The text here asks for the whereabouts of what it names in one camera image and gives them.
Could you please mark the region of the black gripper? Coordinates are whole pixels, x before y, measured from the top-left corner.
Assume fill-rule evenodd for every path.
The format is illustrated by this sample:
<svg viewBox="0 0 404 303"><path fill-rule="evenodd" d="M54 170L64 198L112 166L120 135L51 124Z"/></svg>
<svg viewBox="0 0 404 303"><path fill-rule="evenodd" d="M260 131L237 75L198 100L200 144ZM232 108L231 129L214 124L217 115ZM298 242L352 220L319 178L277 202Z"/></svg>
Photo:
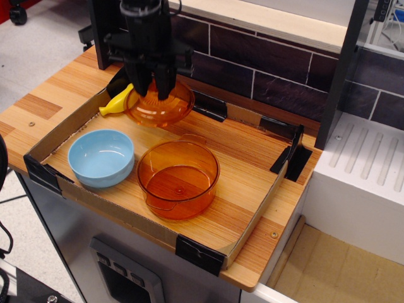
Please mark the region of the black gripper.
<svg viewBox="0 0 404 303"><path fill-rule="evenodd" d="M166 9L121 9L121 14L127 29L104 37L110 57L124 61L127 76L142 97L148 93L154 70L158 99L167 99L175 87L176 71L192 74L193 48L173 38L172 15Z"/></svg>

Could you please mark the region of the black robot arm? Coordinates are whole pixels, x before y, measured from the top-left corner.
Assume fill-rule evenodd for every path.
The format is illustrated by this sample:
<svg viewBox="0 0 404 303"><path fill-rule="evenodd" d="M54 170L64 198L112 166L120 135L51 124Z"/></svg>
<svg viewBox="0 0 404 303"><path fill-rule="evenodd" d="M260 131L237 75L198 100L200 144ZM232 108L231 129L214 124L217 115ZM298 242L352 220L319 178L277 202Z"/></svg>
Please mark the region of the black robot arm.
<svg viewBox="0 0 404 303"><path fill-rule="evenodd" d="M192 73L194 49L173 37L175 14L168 1L121 1L119 8L127 30L105 36L110 57L124 63L129 81L141 96L155 82L158 99L167 99L177 72Z"/></svg>

